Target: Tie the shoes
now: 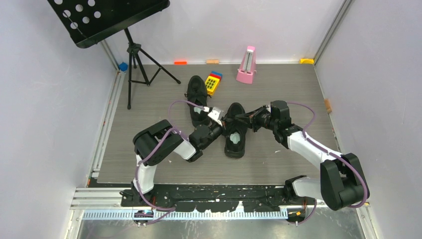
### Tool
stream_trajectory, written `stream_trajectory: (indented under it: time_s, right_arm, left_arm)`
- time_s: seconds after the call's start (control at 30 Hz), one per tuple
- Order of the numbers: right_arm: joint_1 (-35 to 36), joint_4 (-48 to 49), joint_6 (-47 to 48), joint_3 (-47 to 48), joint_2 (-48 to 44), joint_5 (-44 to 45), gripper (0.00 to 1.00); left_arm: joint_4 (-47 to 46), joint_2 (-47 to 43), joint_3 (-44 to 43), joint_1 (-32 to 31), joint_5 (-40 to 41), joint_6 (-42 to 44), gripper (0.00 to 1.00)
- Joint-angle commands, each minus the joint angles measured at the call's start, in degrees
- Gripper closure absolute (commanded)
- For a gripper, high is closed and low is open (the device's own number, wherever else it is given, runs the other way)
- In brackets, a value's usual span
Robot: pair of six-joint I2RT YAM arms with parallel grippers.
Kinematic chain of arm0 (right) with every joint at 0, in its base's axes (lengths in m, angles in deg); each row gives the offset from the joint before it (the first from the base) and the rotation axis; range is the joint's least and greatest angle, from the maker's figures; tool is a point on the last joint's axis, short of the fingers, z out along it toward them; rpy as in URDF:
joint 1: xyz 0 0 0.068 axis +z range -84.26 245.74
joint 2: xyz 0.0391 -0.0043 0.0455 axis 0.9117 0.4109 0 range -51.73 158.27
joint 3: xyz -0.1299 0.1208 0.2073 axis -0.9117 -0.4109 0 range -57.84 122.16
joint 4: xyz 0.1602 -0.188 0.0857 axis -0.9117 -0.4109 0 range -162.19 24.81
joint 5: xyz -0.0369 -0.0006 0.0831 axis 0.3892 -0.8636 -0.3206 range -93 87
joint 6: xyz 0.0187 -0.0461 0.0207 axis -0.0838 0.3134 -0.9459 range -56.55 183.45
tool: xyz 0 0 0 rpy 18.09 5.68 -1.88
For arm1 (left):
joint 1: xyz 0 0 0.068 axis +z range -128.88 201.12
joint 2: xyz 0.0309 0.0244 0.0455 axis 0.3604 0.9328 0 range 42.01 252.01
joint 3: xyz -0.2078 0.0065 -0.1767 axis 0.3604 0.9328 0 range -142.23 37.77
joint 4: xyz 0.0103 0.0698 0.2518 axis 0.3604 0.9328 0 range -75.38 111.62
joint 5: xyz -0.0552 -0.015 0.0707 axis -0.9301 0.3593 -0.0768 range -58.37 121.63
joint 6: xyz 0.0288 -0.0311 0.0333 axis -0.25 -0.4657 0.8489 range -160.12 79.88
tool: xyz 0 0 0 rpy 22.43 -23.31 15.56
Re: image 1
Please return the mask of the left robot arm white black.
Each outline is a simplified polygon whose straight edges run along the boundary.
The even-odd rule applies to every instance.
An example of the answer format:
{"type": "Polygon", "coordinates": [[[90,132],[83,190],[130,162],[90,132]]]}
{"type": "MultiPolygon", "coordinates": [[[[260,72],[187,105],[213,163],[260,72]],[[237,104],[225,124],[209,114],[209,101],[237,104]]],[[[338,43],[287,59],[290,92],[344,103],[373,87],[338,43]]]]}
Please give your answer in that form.
{"type": "Polygon", "coordinates": [[[201,124],[185,139],[180,130],[164,119],[136,134],[133,138],[136,170],[132,182],[135,202],[141,206],[152,202],[156,168],[167,156],[175,153],[187,162],[194,162],[222,133],[223,126],[216,122],[210,126],[201,124]]]}

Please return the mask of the black shoe with laces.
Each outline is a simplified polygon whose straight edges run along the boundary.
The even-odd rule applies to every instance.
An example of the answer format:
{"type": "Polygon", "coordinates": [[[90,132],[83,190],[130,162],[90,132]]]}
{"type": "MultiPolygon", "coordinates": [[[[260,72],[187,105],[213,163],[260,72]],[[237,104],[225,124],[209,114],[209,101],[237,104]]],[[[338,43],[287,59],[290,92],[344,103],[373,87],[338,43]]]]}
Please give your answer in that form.
{"type": "Polygon", "coordinates": [[[226,124],[224,153],[229,158],[239,159],[245,154],[246,133],[248,127],[234,120],[236,115],[244,114],[240,103],[232,103],[225,115],[230,122],[226,124]]]}

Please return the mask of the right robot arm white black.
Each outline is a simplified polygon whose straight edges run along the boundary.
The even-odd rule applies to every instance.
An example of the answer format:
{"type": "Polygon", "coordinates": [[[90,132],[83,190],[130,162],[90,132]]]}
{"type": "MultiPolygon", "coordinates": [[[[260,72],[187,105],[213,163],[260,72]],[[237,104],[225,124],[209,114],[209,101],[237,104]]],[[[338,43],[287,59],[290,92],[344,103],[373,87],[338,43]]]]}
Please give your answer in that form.
{"type": "Polygon", "coordinates": [[[370,196],[359,161],[353,154],[332,150],[307,133],[307,127],[292,122],[285,101],[273,101],[254,111],[232,117],[253,132],[260,128],[272,131],[275,140],[286,149],[305,158],[319,170],[319,179],[297,176],[285,182],[284,198],[297,204],[304,197],[323,200],[332,210],[363,206],[370,196]]]}

